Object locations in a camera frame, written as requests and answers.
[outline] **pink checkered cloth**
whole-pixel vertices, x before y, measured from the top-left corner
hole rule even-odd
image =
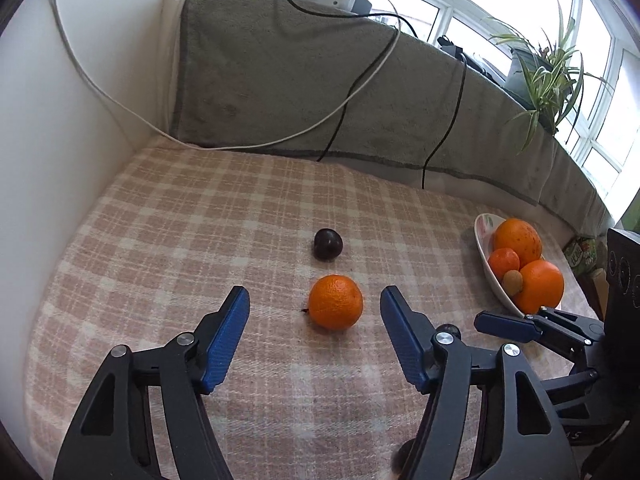
[[[391,284],[437,326],[471,345],[476,313],[500,308],[482,274],[473,222],[500,211],[348,170],[277,156],[197,152],[162,140],[139,152],[108,187],[58,264],[34,326],[26,365],[31,443],[45,478],[65,431],[111,347],[164,345],[220,307],[233,285],[251,315],[226,381],[205,397],[232,474],[249,479],[384,479],[415,435],[426,398],[408,384],[380,318]],[[344,251],[311,255],[315,232],[335,228]],[[545,257],[566,280],[564,310],[589,315],[561,250],[543,230]],[[351,276],[364,313],[344,333],[311,325],[306,297],[326,274]],[[569,363],[529,345],[544,378]],[[177,478],[152,388],[156,446]],[[458,460],[466,475],[479,396],[471,389]]]

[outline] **blue textured pad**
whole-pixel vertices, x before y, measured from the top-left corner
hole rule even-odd
[[[532,320],[501,316],[490,312],[478,314],[474,326],[478,332],[483,334],[495,335],[518,343],[537,341],[542,334]]]
[[[380,314],[400,361],[404,378],[409,384],[413,384],[416,390],[423,392],[429,381],[422,362],[425,349],[411,329],[407,317],[424,314],[412,312],[407,304],[400,305],[386,289],[380,294]]]
[[[225,380],[247,319],[249,293],[243,289],[226,312],[207,351],[207,371],[202,378],[202,386],[207,394]]]

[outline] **orange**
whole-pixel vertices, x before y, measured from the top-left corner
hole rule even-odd
[[[520,259],[520,268],[542,256],[542,241],[536,230],[524,220],[509,218],[498,225],[494,233],[494,251],[508,247]]]
[[[330,274],[320,278],[311,288],[309,315],[328,330],[346,330],[362,314],[362,293],[347,276]]]
[[[510,270],[520,269],[520,258],[516,254],[516,251],[508,247],[496,249],[493,253],[489,254],[487,263],[489,263],[489,267],[491,267],[491,270],[499,282],[502,282],[504,275]]]
[[[555,308],[564,294],[562,272],[551,262],[536,260],[520,269],[522,291],[513,303],[524,314],[535,314],[541,306]]]

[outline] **bowl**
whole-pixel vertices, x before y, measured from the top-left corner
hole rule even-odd
[[[478,251],[482,256],[482,270],[484,270],[484,275],[489,282],[489,286],[491,290],[495,294],[495,297],[500,300],[500,302],[514,315],[518,317],[524,317],[524,314],[518,309],[517,306],[511,301],[511,298],[507,296],[507,293],[504,291],[498,279],[495,277],[494,272],[489,267],[489,262],[487,259],[489,255],[494,250],[494,242],[493,235],[494,231],[498,228],[502,222],[504,222],[504,218],[498,215],[493,215],[491,213],[482,213],[476,217],[476,221],[474,222],[474,233],[476,235],[476,245],[478,246]]]

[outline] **white wall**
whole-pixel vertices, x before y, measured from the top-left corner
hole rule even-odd
[[[162,0],[58,1],[87,71],[154,121]],[[0,419],[31,460],[22,376],[34,314],[69,238],[148,131],[81,81],[49,0],[25,0],[0,37],[0,118]]]

